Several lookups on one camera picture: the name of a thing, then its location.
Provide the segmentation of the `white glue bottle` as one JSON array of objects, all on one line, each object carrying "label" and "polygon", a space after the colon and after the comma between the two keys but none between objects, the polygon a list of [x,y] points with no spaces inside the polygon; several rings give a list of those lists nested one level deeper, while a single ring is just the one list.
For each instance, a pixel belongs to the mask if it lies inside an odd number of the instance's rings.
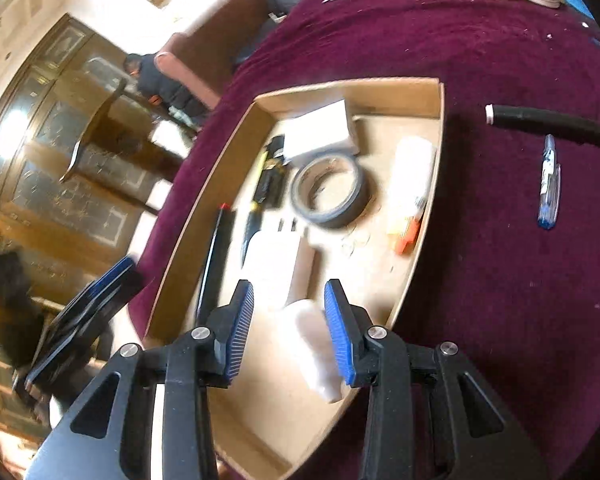
[{"label": "white glue bottle", "polygon": [[301,299],[288,304],[284,315],[291,361],[306,386],[326,403],[339,402],[342,379],[324,311],[313,300]]}]

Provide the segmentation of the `black tape roll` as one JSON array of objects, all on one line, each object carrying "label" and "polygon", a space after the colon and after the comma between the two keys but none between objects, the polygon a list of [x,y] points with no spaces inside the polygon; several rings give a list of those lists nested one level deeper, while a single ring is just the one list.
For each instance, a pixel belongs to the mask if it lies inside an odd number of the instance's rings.
[{"label": "black tape roll", "polygon": [[351,155],[321,154],[302,166],[289,189],[294,212],[323,229],[341,229],[362,214],[370,201],[363,167]]}]

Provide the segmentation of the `black red marker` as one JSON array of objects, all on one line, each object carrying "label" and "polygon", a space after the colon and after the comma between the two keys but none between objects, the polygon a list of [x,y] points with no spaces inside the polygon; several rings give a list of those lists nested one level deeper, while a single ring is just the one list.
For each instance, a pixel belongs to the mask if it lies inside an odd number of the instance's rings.
[{"label": "black red marker", "polygon": [[228,250],[235,222],[235,211],[229,204],[222,204],[216,216],[204,272],[200,280],[196,305],[195,326],[203,326],[213,309],[219,305]]}]

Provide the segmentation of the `small wooden block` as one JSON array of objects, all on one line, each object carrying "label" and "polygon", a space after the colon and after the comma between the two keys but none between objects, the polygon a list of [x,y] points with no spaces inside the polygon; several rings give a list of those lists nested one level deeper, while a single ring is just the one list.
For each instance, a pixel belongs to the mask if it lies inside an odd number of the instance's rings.
[{"label": "small wooden block", "polygon": [[309,298],[309,288],[316,250],[304,236],[291,240],[291,266],[288,272],[286,306]]}]

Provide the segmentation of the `wooden cabinet with glass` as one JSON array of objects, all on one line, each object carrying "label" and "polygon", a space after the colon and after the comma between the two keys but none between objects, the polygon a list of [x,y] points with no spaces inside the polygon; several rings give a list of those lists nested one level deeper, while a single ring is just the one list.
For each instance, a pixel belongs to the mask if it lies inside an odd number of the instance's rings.
[{"label": "wooden cabinet with glass", "polygon": [[[110,41],[64,16],[0,99],[0,252],[19,252],[43,328],[54,311],[126,254],[148,214],[79,177],[58,181],[91,114],[121,78],[142,98],[123,58]],[[128,98],[114,104],[111,116],[158,145],[160,134],[182,132]],[[95,145],[80,167],[156,209],[155,190],[169,183]]]}]

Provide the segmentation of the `wooden chair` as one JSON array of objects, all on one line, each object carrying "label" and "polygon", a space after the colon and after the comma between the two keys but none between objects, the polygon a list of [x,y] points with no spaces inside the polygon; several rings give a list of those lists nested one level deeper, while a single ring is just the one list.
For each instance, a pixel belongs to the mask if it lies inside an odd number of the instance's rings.
[{"label": "wooden chair", "polygon": [[87,180],[95,188],[98,188],[99,191],[110,195],[116,200],[121,200],[132,207],[142,208],[148,214],[156,216],[159,211],[155,207],[151,207],[148,203],[143,202],[133,194],[119,190],[100,177],[91,176],[80,167],[80,162],[88,147],[95,145],[96,148],[116,155],[122,160],[140,167],[140,169],[154,174],[162,180],[173,182],[178,170],[180,170],[183,162],[181,156],[155,144],[147,134],[135,132],[131,127],[127,127],[122,120],[112,117],[111,109],[121,98],[128,98],[145,110],[148,110],[149,113],[160,116],[166,122],[172,122],[191,141],[196,139],[200,128],[187,125],[180,118],[166,113],[160,106],[148,102],[133,92],[129,92],[126,90],[128,82],[126,78],[121,78],[117,88],[91,114],[87,125],[73,145],[69,165],[58,181],[60,183],[67,183],[73,177],[79,177]]}]

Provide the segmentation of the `yellow black utility knife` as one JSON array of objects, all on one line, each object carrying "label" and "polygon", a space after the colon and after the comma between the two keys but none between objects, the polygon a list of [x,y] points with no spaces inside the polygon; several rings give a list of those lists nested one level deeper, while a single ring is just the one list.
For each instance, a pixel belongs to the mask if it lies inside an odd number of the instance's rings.
[{"label": "yellow black utility knife", "polygon": [[254,234],[261,229],[265,209],[275,209],[280,206],[286,179],[284,143],[284,136],[273,136],[263,149],[261,170],[242,240],[242,263],[246,261]]}]

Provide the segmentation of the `cardboard tray box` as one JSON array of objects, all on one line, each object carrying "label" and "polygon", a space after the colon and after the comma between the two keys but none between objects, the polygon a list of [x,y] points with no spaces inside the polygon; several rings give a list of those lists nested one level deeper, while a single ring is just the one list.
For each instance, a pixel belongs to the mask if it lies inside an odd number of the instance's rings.
[{"label": "cardboard tray box", "polygon": [[254,310],[234,384],[209,394],[216,452],[247,479],[287,479],[354,398],[337,375],[324,287],[340,281],[391,326],[415,272],[438,180],[444,87],[434,78],[310,84],[257,96],[166,245],[145,344],[193,321],[222,205],[234,209],[219,300],[241,280]]}]

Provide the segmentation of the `dark red tablecloth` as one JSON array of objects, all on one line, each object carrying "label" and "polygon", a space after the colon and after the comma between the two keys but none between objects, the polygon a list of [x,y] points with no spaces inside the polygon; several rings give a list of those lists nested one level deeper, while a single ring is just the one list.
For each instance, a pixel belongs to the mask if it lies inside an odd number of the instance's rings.
[{"label": "dark red tablecloth", "polygon": [[600,148],[557,142],[556,226],[536,223],[543,142],[490,127],[488,104],[600,123],[600,32],[524,0],[301,0],[240,66],[183,162],[140,258],[139,333],[181,229],[260,94],[341,79],[445,86],[441,170],[396,329],[452,340],[542,453],[554,479],[600,479]]}]

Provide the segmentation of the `white orange tip bottle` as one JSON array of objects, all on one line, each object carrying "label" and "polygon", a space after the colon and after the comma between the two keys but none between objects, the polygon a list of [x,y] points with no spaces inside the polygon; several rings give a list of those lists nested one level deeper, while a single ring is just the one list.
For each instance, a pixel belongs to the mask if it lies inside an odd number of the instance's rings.
[{"label": "white orange tip bottle", "polygon": [[430,191],[437,149],[420,136],[404,136],[396,146],[386,195],[389,246],[403,255],[416,242]]}]

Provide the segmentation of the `person in black jacket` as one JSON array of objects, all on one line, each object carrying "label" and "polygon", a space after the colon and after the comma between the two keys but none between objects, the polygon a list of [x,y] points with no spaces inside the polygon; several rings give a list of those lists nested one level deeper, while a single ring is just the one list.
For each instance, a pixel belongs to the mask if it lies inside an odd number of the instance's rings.
[{"label": "person in black jacket", "polygon": [[208,108],[195,98],[179,81],[158,70],[155,55],[128,54],[123,61],[125,73],[136,80],[137,90],[151,104],[167,112],[174,108],[186,115],[194,125],[201,127],[209,115]]}]

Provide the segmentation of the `white charger box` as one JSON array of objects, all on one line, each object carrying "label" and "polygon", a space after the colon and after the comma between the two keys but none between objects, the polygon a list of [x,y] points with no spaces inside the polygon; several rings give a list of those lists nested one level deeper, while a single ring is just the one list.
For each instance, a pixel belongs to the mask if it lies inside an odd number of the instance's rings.
[{"label": "white charger box", "polygon": [[356,155],[360,151],[358,136],[347,102],[339,100],[278,123],[284,137],[285,162],[301,166],[316,155],[341,152]]}]

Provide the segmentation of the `blue clear pen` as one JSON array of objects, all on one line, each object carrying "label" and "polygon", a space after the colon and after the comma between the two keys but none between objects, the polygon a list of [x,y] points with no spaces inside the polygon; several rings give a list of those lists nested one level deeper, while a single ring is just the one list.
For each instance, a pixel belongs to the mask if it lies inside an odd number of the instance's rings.
[{"label": "blue clear pen", "polygon": [[548,134],[544,140],[538,212],[538,226],[544,230],[553,229],[557,221],[562,183],[561,169],[554,136]]}]

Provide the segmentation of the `black marker silver ends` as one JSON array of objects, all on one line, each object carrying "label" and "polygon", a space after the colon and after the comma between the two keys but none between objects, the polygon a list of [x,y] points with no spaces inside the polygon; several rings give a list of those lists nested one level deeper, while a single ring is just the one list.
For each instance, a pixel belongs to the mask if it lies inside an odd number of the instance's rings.
[{"label": "black marker silver ends", "polygon": [[486,123],[493,127],[590,144],[600,148],[600,124],[569,114],[533,107],[486,104]]}]

